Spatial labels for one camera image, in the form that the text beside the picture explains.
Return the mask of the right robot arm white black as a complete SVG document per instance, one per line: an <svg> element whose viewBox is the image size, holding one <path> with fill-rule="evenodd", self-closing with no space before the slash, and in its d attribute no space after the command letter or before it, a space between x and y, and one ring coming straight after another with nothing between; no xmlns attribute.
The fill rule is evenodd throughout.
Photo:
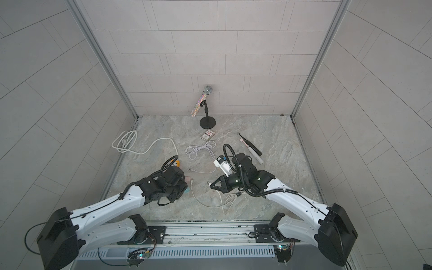
<svg viewBox="0 0 432 270"><path fill-rule="evenodd" d="M254 198L274 201L298 216L292 219L277 213L269 224L270 235L278 243L296 239L313 245L331 262L350 268L348 257L358 237L346 210L338 204L328 206L291 189L275 175L258 170L243 153L235 153L231 145L223 145L223 155L214 164L224 174L210 187L222 193L233 189Z"/></svg>

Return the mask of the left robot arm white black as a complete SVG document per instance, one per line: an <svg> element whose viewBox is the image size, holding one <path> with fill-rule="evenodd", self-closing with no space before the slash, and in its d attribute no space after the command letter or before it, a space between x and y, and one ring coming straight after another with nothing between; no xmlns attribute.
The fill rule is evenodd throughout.
<svg viewBox="0 0 432 270"><path fill-rule="evenodd" d="M38 251L46 270L60 270L79 255L109 244L138 245L150 241L160 244L163 235L153 233L144 218L134 214L124 220L112 220L122 214L167 198L178 200L187 190L184 172L172 156L162 167L136 182L131 182L118 195L88 207L54 211L37 237Z"/></svg>

